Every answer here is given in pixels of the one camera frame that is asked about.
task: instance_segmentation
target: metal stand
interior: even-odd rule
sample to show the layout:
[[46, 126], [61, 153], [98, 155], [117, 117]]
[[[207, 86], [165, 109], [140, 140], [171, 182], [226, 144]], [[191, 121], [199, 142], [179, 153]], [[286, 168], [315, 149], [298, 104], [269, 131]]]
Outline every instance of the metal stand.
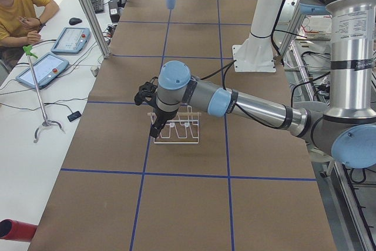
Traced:
[[39, 140], [39, 133], [41, 132], [41, 130], [43, 128], [47, 128], [49, 126], [54, 126], [54, 125], [58, 125], [59, 128], [62, 130], [62, 132], [64, 132], [63, 130], [63, 127], [62, 125], [57, 122], [57, 121], [52, 121], [52, 120], [49, 120], [48, 117], [47, 117], [47, 113], [46, 113], [46, 109], [45, 109], [45, 105], [43, 103], [43, 100], [42, 100], [42, 97], [41, 97], [41, 91], [39, 89], [39, 85], [38, 85], [38, 80], [36, 79], [36, 75], [35, 75], [35, 71], [34, 71], [34, 66], [33, 66], [33, 63], [31, 62], [31, 56], [35, 56], [33, 53], [31, 53], [31, 49], [32, 47], [29, 45], [29, 46], [26, 46], [23, 48], [26, 52], [26, 57], [28, 58], [28, 61], [29, 61], [29, 66], [30, 66], [30, 71], [31, 71], [31, 75], [33, 77], [33, 81], [34, 81], [34, 85], [35, 85], [35, 90], [36, 90], [36, 94], [38, 96], [38, 101], [39, 101], [39, 104], [41, 106], [41, 110], [42, 110], [42, 115], [43, 115], [43, 119], [44, 119], [44, 122], [36, 129], [35, 133], [34, 133], [34, 143], [37, 143], [38, 140]]

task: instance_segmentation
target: man's arm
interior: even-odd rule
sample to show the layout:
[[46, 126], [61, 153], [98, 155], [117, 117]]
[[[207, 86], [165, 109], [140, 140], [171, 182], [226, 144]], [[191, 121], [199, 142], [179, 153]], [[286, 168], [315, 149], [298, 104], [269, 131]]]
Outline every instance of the man's arm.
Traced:
[[23, 18], [18, 17], [19, 21], [26, 30], [32, 30], [38, 28], [40, 25], [47, 23], [57, 12], [59, 11], [59, 5], [51, 0], [43, 10], [42, 15], [39, 17], [39, 20], [36, 18]]
[[35, 44], [41, 40], [41, 35], [37, 31], [29, 32], [27, 36], [15, 38], [7, 36], [0, 40], [0, 44], [4, 47], [21, 47], [25, 45]]

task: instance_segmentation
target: man's hand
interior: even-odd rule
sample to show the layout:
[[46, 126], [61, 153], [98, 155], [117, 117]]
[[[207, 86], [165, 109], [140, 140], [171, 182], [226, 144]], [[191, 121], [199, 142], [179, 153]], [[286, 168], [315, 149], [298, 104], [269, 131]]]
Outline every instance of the man's hand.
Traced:
[[39, 25], [41, 24], [39, 20], [36, 18], [24, 18], [18, 16], [18, 20], [27, 31], [32, 31], [35, 28], [39, 29]]
[[29, 32], [27, 35], [28, 44], [35, 44], [41, 40], [41, 35], [37, 31]]

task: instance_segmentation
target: white wire rack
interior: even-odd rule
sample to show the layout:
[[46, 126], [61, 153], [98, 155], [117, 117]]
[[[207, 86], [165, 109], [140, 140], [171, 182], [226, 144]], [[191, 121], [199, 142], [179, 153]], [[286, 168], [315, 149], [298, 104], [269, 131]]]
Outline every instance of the white wire rack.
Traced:
[[[166, 122], [158, 138], [154, 138], [155, 144], [198, 144], [201, 113], [193, 112], [189, 105], [186, 107], [187, 112], [178, 112], [174, 119]], [[148, 113], [148, 115], [154, 123], [155, 113]]]

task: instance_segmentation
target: yellow shirt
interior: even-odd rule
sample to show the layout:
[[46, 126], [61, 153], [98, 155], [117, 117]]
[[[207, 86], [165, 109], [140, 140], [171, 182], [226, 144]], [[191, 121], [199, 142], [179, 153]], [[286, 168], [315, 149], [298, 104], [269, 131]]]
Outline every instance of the yellow shirt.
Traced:
[[14, 0], [11, 7], [0, 5], [0, 40], [13, 36], [26, 36], [28, 31], [21, 25], [17, 17], [36, 18], [34, 4], [46, 6], [51, 0]]

